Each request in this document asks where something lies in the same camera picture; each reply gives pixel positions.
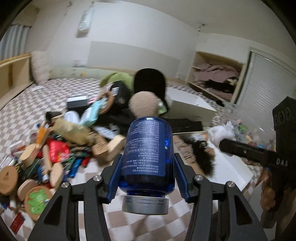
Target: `metal bolt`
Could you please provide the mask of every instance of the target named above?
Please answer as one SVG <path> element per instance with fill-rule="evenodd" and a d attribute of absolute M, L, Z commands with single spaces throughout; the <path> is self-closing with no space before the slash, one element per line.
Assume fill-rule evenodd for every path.
<path fill-rule="evenodd" d="M 195 178 L 196 181 L 201 181 L 203 179 L 203 176 L 202 175 L 196 175 L 194 178 Z"/>
<path fill-rule="evenodd" d="M 235 183 L 232 181 L 227 182 L 227 185 L 231 188 L 233 188 L 235 186 Z"/>
<path fill-rule="evenodd" d="M 96 176 L 93 177 L 93 180 L 95 182 L 99 182 L 100 180 L 102 180 L 102 177 L 100 175 L 96 175 Z"/>
<path fill-rule="evenodd" d="M 69 183 L 68 182 L 62 183 L 62 188 L 67 188 L 67 187 L 69 187 Z"/>

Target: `blue bottle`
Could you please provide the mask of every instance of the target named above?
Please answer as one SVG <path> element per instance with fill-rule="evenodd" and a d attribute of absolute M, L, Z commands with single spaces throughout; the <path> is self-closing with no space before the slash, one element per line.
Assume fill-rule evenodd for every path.
<path fill-rule="evenodd" d="M 119 187 L 127 193 L 122 210 L 129 213 L 168 213 L 165 195 L 175 188 L 173 138 L 170 125 L 157 117 L 141 117 L 130 125 Z"/>

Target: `cabinet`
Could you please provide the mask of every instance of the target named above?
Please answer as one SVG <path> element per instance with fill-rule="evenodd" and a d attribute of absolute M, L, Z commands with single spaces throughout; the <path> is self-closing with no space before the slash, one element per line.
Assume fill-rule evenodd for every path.
<path fill-rule="evenodd" d="M 0 110 L 31 84 L 30 57 L 23 54 L 0 61 Z"/>
<path fill-rule="evenodd" d="M 232 82 L 234 86 L 234 92 L 228 94 L 227 99 L 223 98 L 220 93 L 217 94 L 217 92 L 213 91 L 213 89 L 207 88 L 201 81 L 198 81 L 198 75 L 200 72 L 200 68 L 198 66 L 205 63 L 210 63 L 213 65 L 232 66 L 239 73 L 239 77 L 236 81 L 233 81 L 232 79 L 230 79 L 230 82 Z M 206 97 L 214 101 L 222 101 L 222 102 L 228 101 L 231 103 L 236 103 L 242 88 L 246 67 L 247 67 L 246 64 L 240 63 L 234 59 L 230 59 L 230 58 L 212 54 L 212 53 L 196 52 L 195 58 L 188 76 L 187 84 L 194 90 L 198 92 L 202 92 Z"/>

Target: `black hair brush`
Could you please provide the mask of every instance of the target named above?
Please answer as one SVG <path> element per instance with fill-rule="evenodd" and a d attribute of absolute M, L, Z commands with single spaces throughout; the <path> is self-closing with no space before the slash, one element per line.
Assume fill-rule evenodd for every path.
<path fill-rule="evenodd" d="M 192 146 L 193 154 L 200 168 L 206 175 L 212 175 L 215 169 L 215 152 L 207 146 L 206 141 L 196 141 L 194 139 L 184 140 Z"/>

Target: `bottle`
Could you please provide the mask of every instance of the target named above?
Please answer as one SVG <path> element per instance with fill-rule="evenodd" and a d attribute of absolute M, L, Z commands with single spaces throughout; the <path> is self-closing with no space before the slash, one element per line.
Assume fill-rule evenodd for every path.
<path fill-rule="evenodd" d="M 173 138 L 170 125 L 157 117 L 141 117 L 128 130 L 119 188 L 127 193 L 128 213 L 168 213 L 165 195 L 175 188 Z"/>
<path fill-rule="evenodd" d="M 85 145 L 87 142 L 86 137 L 90 133 L 89 128 L 66 121 L 62 118 L 56 120 L 52 129 L 56 134 L 61 135 L 62 138 L 78 145 Z"/>

